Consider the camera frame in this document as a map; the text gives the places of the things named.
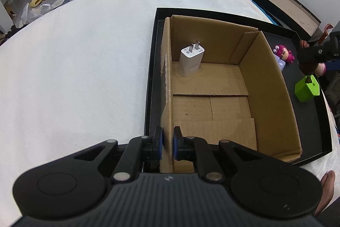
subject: person's foot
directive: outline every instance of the person's foot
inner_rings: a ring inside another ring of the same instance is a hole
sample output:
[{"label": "person's foot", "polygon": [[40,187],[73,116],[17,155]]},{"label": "person's foot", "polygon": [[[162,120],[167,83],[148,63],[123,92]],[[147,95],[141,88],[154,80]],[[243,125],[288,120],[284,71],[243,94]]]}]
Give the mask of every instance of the person's foot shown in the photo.
[{"label": "person's foot", "polygon": [[335,172],[330,170],[327,172],[321,179],[321,185],[323,187],[322,197],[319,205],[314,213],[315,216],[318,216],[329,204],[334,195],[334,182],[335,182]]}]

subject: black tray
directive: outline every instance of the black tray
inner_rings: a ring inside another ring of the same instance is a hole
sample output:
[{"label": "black tray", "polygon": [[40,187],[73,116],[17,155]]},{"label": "black tray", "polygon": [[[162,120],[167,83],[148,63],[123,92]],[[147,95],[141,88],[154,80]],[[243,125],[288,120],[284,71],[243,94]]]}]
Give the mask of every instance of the black tray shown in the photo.
[{"label": "black tray", "polygon": [[[270,0],[252,0],[252,1],[254,1],[270,16],[277,17],[285,24],[287,24],[289,28],[297,32],[301,39],[308,41],[311,38],[311,35],[308,34],[295,20],[293,20],[289,15],[287,15],[284,11],[282,11]],[[297,0],[294,1],[298,3],[304,10],[306,10],[319,24],[321,23],[321,21],[311,11],[309,11],[305,6],[303,6],[303,4],[301,4]]]},{"label": "black tray", "polygon": [[[161,116],[161,76],[160,76],[160,44],[162,42],[164,20],[172,15],[203,17],[219,21],[252,26],[262,31],[271,48],[276,44],[283,44],[296,57],[300,38],[296,32],[271,23],[232,14],[180,8],[157,8],[152,34],[149,77],[147,83],[147,99],[145,110],[144,134],[153,135],[156,126],[160,125]],[[326,103],[322,95],[314,101],[300,103],[294,94],[294,86],[303,77],[298,63],[288,64],[283,70],[289,96],[293,104],[303,153],[294,161],[299,166],[305,165],[332,151],[329,119]]]}]

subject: white blanket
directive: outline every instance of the white blanket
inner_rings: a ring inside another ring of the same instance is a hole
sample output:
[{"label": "white blanket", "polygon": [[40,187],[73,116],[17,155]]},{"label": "white blanket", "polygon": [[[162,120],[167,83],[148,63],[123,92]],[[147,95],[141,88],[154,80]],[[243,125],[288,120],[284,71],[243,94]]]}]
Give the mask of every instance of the white blanket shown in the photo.
[{"label": "white blanket", "polygon": [[157,7],[270,22],[249,0],[74,0],[0,47],[0,226],[20,216],[24,171],[107,139],[143,135]]}]

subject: green container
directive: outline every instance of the green container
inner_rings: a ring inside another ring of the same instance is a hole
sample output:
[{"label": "green container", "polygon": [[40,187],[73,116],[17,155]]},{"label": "green container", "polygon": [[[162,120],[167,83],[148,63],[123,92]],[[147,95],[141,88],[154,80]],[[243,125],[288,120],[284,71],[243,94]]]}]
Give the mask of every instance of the green container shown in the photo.
[{"label": "green container", "polygon": [[295,95],[300,102],[308,102],[312,100],[315,96],[320,95],[320,86],[314,76],[310,76],[312,83],[306,83],[306,78],[302,78],[295,85]]}]

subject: toy figurine face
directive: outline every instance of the toy figurine face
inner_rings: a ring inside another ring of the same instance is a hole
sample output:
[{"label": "toy figurine face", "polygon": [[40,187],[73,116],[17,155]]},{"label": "toy figurine face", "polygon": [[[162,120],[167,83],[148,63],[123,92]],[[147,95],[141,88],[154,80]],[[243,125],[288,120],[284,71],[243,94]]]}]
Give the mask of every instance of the toy figurine face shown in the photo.
[{"label": "toy figurine face", "polygon": [[280,59],[283,60],[283,61],[286,61],[287,58],[288,58],[288,55],[289,55],[288,50],[285,47],[283,47],[282,45],[275,46],[275,48],[273,49],[273,53],[276,56],[280,57]]}]

